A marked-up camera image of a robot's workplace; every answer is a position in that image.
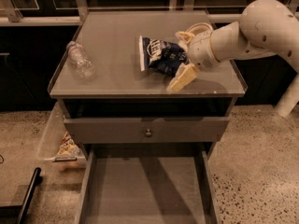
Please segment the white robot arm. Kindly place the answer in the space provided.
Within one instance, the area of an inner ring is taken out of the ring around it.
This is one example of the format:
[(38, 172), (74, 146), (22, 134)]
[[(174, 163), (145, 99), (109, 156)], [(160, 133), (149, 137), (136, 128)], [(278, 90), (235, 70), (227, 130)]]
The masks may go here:
[(299, 74), (299, 21), (277, 0), (256, 0), (238, 21), (220, 29), (200, 22), (176, 33), (187, 53), (167, 90), (178, 92), (194, 81), (202, 67), (229, 60), (251, 60), (278, 55)]

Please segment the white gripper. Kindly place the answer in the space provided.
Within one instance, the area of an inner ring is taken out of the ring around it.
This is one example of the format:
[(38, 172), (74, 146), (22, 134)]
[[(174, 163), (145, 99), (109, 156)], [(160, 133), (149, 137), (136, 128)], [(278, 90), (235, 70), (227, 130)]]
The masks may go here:
[(211, 68), (220, 64), (213, 54), (211, 47), (212, 30), (206, 30), (196, 36), (190, 32), (176, 32), (178, 45), (184, 50), (188, 50), (188, 58), (191, 63), (182, 63), (175, 76), (171, 79), (167, 90), (177, 92), (193, 82), (199, 75), (200, 69), (196, 66), (201, 65)]

